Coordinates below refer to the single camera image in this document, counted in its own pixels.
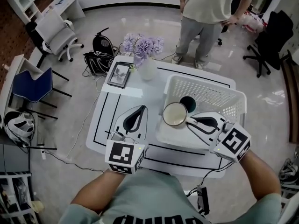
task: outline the white vase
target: white vase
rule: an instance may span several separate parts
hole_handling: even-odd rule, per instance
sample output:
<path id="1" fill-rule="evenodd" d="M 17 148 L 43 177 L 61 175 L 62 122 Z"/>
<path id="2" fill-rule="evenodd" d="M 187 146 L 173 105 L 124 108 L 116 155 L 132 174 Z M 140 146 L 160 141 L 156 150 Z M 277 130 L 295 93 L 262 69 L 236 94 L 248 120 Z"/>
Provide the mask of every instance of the white vase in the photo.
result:
<path id="1" fill-rule="evenodd" d="M 157 73 L 156 61 L 147 58 L 143 64 L 138 67 L 138 73 L 143 80 L 152 80 Z"/>

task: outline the gray pants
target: gray pants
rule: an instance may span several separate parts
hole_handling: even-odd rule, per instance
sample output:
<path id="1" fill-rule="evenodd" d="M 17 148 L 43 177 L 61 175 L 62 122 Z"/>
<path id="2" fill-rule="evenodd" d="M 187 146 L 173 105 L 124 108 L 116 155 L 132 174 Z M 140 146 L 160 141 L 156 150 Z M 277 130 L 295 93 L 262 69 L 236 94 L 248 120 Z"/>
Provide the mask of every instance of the gray pants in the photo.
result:
<path id="1" fill-rule="evenodd" d="M 204 63 L 206 56 L 211 51 L 222 31 L 220 23 L 207 24 L 183 17 L 181 37 L 176 49 L 179 56 L 184 56 L 188 52 L 190 42 L 200 33 L 199 45 L 196 49 L 196 62 Z"/>

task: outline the gray t-shirt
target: gray t-shirt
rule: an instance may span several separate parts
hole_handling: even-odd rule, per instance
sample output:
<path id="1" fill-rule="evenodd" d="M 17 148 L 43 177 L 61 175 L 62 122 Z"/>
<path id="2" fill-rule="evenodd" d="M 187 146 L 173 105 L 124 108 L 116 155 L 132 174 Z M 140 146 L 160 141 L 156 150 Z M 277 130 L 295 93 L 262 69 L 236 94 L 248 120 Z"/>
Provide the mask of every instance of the gray t-shirt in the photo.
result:
<path id="1" fill-rule="evenodd" d="M 270 194 L 231 224 L 276 224 L 281 196 Z M 186 197 L 174 176 L 140 169 L 125 178 L 100 215 L 71 204 L 59 224 L 209 224 Z"/>
<path id="2" fill-rule="evenodd" d="M 231 15 L 233 0 L 186 0 L 183 16 L 202 23 L 215 24 Z"/>

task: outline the picture frame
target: picture frame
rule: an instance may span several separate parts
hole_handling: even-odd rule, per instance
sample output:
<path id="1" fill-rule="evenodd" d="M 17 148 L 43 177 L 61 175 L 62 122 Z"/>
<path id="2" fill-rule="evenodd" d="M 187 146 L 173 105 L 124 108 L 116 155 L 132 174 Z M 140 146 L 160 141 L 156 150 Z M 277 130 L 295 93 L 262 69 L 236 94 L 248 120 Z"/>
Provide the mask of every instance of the picture frame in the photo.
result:
<path id="1" fill-rule="evenodd" d="M 107 81 L 107 84 L 124 88 L 128 77 L 131 73 L 130 66 L 132 63 L 126 62 L 117 62 L 113 67 L 113 70 L 110 74 L 110 77 Z"/>

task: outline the white mug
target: white mug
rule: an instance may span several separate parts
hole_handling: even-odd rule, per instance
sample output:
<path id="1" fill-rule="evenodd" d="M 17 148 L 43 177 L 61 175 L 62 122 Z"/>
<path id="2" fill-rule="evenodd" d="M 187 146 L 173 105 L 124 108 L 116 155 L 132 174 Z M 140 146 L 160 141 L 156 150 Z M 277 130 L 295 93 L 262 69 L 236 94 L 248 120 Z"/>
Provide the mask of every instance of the white mug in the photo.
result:
<path id="1" fill-rule="evenodd" d="M 181 127 L 185 123 L 197 125 L 197 121 L 187 116 L 186 107 L 179 103 L 171 103 L 167 105 L 163 111 L 163 120 L 166 124 L 172 127 Z"/>

